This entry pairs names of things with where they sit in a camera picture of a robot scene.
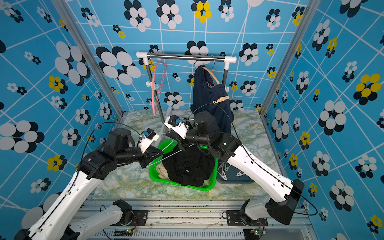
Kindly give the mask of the pink plastic hanger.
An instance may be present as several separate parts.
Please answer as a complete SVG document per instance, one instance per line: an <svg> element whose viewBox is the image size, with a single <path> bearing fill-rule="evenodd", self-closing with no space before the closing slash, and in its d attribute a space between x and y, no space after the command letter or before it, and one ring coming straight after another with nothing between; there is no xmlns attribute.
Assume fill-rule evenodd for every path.
<svg viewBox="0 0 384 240"><path fill-rule="evenodd" d="M156 74L157 74L157 70L159 67L163 70L163 72L161 75L160 83L157 84L156 83ZM159 114L161 113L160 94L162 92L163 83L164 83L166 74L167 74L167 65L164 62L157 62L154 65L154 69L152 72L152 78L150 80L151 98L152 98L151 102L152 102L152 111L153 111L154 116L156 116L157 113L159 113Z"/></svg>

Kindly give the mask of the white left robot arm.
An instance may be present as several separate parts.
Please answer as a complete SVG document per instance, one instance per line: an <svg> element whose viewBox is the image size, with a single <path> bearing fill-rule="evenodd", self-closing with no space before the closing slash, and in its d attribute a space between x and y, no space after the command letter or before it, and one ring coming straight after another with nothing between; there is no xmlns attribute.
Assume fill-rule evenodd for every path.
<svg viewBox="0 0 384 240"><path fill-rule="evenodd" d="M21 229L16 240L86 240L97 232L111 226L136 224L132 206L123 200L113 204L77 223L71 223L90 193L119 167L138 162L145 168L160 157L161 150L152 146L159 139L152 129L143 131L136 144L131 131L117 128L109 132L107 140L95 151L87 154L78 165L65 190L53 202L36 223Z"/></svg>

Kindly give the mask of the black shorts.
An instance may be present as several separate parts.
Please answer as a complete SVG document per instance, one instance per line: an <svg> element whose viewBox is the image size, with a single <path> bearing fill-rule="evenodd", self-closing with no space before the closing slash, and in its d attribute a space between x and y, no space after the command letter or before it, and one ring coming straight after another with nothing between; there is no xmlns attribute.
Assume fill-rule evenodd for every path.
<svg viewBox="0 0 384 240"><path fill-rule="evenodd" d="M170 181L181 186L203 187L216 165L215 158L192 145L185 152L161 161L168 171Z"/></svg>

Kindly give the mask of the navy blue shorts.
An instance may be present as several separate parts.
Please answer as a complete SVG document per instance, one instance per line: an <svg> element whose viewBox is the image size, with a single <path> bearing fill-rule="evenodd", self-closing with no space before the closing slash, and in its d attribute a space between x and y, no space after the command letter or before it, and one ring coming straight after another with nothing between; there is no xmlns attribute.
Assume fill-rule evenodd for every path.
<svg viewBox="0 0 384 240"><path fill-rule="evenodd" d="M228 96L225 86L222 84L215 85L209 71L205 70L204 67L204 65L201 65L195 70L191 111L194 115L200 112L209 112L215 117L221 132L230 134L234 120L230 101L225 100L221 103L213 104L213 101L220 97Z"/></svg>

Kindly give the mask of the dark teal plastic bin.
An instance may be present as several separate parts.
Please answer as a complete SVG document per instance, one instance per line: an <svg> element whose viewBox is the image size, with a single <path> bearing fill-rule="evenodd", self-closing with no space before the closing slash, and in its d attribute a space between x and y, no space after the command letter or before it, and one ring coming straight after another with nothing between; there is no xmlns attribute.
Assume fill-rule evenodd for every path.
<svg viewBox="0 0 384 240"><path fill-rule="evenodd" d="M252 184L254 181L236 167L219 161L217 180L222 184Z"/></svg>

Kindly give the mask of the white metal clothes rack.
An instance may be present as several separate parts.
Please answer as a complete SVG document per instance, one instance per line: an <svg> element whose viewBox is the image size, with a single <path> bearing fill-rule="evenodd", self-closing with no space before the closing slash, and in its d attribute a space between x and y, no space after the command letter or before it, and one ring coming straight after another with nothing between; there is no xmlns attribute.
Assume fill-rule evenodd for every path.
<svg viewBox="0 0 384 240"><path fill-rule="evenodd" d="M222 84L225 86L225 90L228 94L229 87L226 86L227 76L230 64L234 64L237 62L236 57L215 57L215 56L199 56L199 55L175 55L175 54L158 54L158 53L145 53L145 52L137 52L136 56L140 59L144 60L144 63L146 66L149 65L149 60L151 58L156 58L160 60L186 60L186 61L194 61L195 63L198 63L199 66L204 65L204 69L209 71L210 75L212 76L212 79L214 80L214 84ZM218 80L218 78L215 76L215 74L209 70L206 66L206 62L210 63L224 63L224 73L223 73L223 79L221 81Z"/></svg>

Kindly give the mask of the green plastic basket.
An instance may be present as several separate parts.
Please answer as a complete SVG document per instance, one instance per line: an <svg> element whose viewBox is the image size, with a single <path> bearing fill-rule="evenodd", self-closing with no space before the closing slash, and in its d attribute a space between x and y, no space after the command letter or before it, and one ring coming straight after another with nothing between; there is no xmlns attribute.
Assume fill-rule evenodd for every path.
<svg viewBox="0 0 384 240"><path fill-rule="evenodd" d="M162 142L159 145L159 149L162 150L162 151L164 151L164 149L167 148L167 146L165 145L165 142L166 141ZM200 146L198 148L200 150L203 150L203 153L205 153L206 155L210 154L207 151L207 147L206 146ZM155 182L166 183L166 184L171 184L171 185L175 185L175 186L178 186L178 187L186 187L186 188L190 188L190 189L195 189L195 190L206 192L206 191L212 190L214 188L214 186L216 185L216 182L217 182L217 169L218 169L219 159L215 158L215 162L216 162L216 165L214 167L214 171L213 171L211 177L209 178L208 182L203 187L181 186L180 184L177 184L177 183L172 182L172 181L162 180L162 179L159 178L159 173L157 172L156 166L154 166L154 165L149 167L149 176Z"/></svg>

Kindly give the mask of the wooden clothespin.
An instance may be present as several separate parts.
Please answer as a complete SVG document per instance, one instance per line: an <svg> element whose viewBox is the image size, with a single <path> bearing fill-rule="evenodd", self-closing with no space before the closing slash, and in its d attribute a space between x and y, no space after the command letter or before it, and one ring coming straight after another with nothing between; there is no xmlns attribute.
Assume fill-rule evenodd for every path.
<svg viewBox="0 0 384 240"><path fill-rule="evenodd" d="M223 102L223 101L225 101L225 100L229 100L229 99L230 99L229 96L220 97L219 99L213 101L213 104L218 104L218 103L221 103L221 102Z"/></svg>

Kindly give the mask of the white clothespin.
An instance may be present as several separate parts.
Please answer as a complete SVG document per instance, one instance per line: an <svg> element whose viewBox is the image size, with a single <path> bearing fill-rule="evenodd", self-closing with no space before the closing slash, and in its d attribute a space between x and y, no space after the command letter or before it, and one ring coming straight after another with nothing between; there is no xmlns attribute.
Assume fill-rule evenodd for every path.
<svg viewBox="0 0 384 240"><path fill-rule="evenodd" d="M245 175L245 173L242 172L242 171L239 171L239 172L236 174L236 177L241 177L241 176L243 176L243 175Z"/></svg>
<svg viewBox="0 0 384 240"><path fill-rule="evenodd" d="M218 167L218 170L217 170L217 173L218 175L224 180L224 181L227 181L227 176L226 176L226 172L225 172L225 169L222 165L220 165Z"/></svg>

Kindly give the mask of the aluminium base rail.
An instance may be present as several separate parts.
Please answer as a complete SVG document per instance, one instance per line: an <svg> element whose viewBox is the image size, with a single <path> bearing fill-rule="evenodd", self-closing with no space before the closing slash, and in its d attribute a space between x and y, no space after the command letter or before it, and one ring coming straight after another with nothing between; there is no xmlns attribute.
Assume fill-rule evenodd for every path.
<svg viewBox="0 0 384 240"><path fill-rule="evenodd" d="M242 200L127 199L137 223L98 230L92 240L317 240L309 217L289 225L264 217L251 225L237 218Z"/></svg>

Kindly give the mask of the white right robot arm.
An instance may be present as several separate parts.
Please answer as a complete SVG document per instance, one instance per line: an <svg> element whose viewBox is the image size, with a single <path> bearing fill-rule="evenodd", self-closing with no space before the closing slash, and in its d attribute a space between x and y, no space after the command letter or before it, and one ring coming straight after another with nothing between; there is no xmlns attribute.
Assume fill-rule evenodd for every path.
<svg viewBox="0 0 384 240"><path fill-rule="evenodd" d="M255 157L236 137L221 132L216 119L208 112L195 115L196 127L191 128L181 118L171 115L164 124L171 131L168 137L176 140L182 150L191 145L204 146L213 157L236 167L261 186L269 197L263 201L244 202L239 219L250 226L263 218L273 218L289 225L302 196L304 183L290 180Z"/></svg>

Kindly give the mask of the beige shorts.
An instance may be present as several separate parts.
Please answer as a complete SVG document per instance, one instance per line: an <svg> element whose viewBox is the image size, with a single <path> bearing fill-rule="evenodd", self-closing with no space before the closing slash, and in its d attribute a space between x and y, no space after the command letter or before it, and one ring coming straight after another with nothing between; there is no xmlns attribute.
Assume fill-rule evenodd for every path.
<svg viewBox="0 0 384 240"><path fill-rule="evenodd" d="M162 163L160 163L156 166L156 170L159 173L160 179L167 180L167 181L170 180L169 175L168 175L168 171Z"/></svg>

